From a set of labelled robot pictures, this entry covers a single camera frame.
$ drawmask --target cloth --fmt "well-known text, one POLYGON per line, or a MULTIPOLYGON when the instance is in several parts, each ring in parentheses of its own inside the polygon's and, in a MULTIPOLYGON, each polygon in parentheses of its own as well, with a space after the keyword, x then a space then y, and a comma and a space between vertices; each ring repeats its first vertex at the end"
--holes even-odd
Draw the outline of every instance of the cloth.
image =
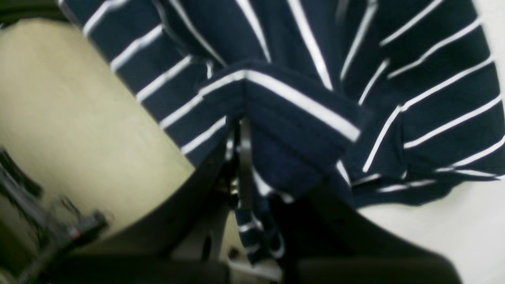
MULTIPOLYGON (((48 20, 0 31, 0 145, 44 188, 46 209, 63 195, 84 214, 112 218, 104 238, 142 219, 194 171, 81 33, 48 20)), ((0 214, 33 243, 16 211, 0 206, 0 214)))
POLYGON ((503 106, 470 0, 59 3, 196 167, 251 119, 257 202, 237 220, 253 261, 283 255, 271 195, 327 181, 357 208, 419 205, 502 179, 503 106))

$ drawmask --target striped shirt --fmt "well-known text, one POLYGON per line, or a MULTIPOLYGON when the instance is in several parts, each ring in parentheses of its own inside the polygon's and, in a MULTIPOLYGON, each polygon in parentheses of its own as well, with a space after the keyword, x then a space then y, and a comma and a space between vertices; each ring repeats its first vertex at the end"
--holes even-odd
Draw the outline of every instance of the striped shirt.
POLYGON ((471 0, 59 0, 198 166, 252 126, 249 257, 281 258, 268 197, 323 181, 355 207, 505 177, 503 105, 471 0))

